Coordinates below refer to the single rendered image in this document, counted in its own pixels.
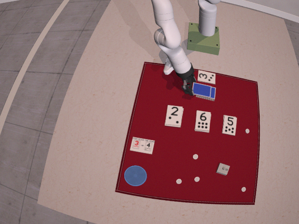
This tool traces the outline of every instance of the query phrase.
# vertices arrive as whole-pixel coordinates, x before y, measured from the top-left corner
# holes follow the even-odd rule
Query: green mounting block
[[[213,36],[203,36],[199,32],[198,25],[198,23],[189,22],[187,49],[219,55],[219,27],[215,28],[215,34]]]

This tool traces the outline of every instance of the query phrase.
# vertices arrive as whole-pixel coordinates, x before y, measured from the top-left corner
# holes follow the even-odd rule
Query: blue circle
[[[131,186],[137,187],[144,184],[146,178],[146,172],[140,166],[131,166],[125,171],[125,180]]]

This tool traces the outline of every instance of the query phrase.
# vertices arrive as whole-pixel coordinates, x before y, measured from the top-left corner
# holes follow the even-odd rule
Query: beige table
[[[186,49],[196,0],[171,0]],[[186,50],[195,69],[258,82],[255,205],[179,203],[115,192],[143,63],[164,63],[150,0],[111,0],[64,99],[38,203],[99,224],[294,224],[299,218],[299,69],[284,20],[217,5],[219,55]]]

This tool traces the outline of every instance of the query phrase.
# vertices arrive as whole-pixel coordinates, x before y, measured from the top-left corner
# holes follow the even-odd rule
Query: gray tile floor
[[[0,4],[0,112],[32,46],[63,0]],[[0,224],[89,223],[37,204],[72,75],[110,0],[70,0],[34,56],[0,135]],[[285,20],[299,63],[299,24]]]

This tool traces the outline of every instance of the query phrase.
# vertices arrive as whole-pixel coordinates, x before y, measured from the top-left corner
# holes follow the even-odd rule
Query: red cloth
[[[207,84],[216,87],[215,101],[210,101],[184,94],[182,79],[174,71],[165,75],[163,69],[163,64],[144,63],[115,191],[189,203],[254,204],[260,137],[257,82],[216,73],[216,85]],[[184,108],[180,128],[164,125],[167,105]],[[197,110],[211,112],[209,133],[194,130]],[[223,115],[237,117],[235,136],[222,134]],[[153,153],[130,151],[133,137],[154,140]],[[227,175],[216,173],[219,163],[230,166]],[[138,187],[124,179],[133,165],[147,172]]]

